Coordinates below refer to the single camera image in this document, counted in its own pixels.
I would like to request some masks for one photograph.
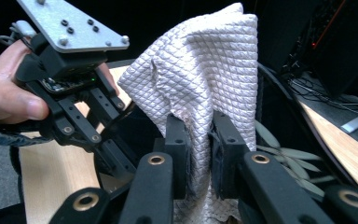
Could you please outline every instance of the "wooden surface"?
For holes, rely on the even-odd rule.
[[[111,69],[115,80],[126,67]],[[124,102],[129,97],[120,90]],[[358,142],[303,105],[326,144],[358,182]],[[87,108],[80,105],[85,112]],[[92,154],[79,147],[61,147],[55,142],[21,149],[21,169],[27,222],[48,223],[71,193],[99,187]]]
[[[322,139],[358,183],[358,142],[303,104]]]

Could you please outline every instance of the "quilted fabric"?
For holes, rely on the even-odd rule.
[[[239,218],[235,200],[216,200],[210,183],[207,132],[213,111],[231,117],[255,150],[257,17],[240,3],[184,21],[157,39],[123,74],[118,85],[165,136],[173,113],[189,129],[189,191],[175,201],[174,221],[220,223]]]

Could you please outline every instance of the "cloth fold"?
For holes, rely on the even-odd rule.
[[[213,193],[208,131],[213,111],[223,112],[255,150],[256,27],[256,15],[243,14],[240,3],[184,21],[157,39],[118,81],[164,136],[170,113],[189,129],[189,188],[185,200],[175,201],[175,222],[240,219],[237,201],[217,200]]]

